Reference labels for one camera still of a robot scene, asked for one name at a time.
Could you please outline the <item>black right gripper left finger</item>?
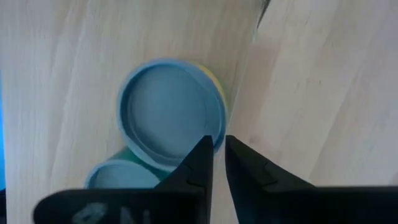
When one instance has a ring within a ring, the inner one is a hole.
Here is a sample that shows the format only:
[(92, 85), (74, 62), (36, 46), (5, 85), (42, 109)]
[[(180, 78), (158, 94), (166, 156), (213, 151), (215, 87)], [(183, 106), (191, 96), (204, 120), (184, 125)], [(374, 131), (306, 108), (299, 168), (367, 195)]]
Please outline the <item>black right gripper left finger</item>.
[(213, 141), (203, 136), (153, 189), (64, 190), (34, 208), (34, 224), (210, 224)]

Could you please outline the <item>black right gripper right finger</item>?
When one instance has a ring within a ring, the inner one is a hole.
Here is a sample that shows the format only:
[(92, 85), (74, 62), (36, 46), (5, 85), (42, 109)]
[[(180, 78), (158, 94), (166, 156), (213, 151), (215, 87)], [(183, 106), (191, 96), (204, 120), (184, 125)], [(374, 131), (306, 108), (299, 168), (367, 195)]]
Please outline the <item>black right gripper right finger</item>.
[(240, 224), (398, 224), (398, 187), (316, 187), (231, 135), (225, 163)]

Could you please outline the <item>large colourful labelled can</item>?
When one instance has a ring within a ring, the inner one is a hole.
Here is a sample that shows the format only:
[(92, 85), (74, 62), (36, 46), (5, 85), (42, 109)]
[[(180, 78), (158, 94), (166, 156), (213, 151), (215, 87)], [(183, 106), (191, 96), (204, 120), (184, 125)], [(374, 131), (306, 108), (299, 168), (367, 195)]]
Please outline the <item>large colourful labelled can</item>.
[(124, 147), (94, 166), (85, 180), (86, 189), (151, 189), (170, 172), (156, 169)]

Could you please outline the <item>white green labelled can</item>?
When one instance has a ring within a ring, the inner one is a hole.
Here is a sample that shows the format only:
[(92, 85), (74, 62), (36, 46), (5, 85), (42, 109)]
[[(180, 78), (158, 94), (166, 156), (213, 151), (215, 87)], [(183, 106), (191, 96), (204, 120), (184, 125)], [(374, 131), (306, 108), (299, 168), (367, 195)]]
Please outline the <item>white green labelled can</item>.
[(172, 172), (203, 136), (218, 152), (228, 103), (217, 77), (205, 66), (156, 58), (134, 68), (121, 85), (116, 117), (121, 136), (142, 161)]

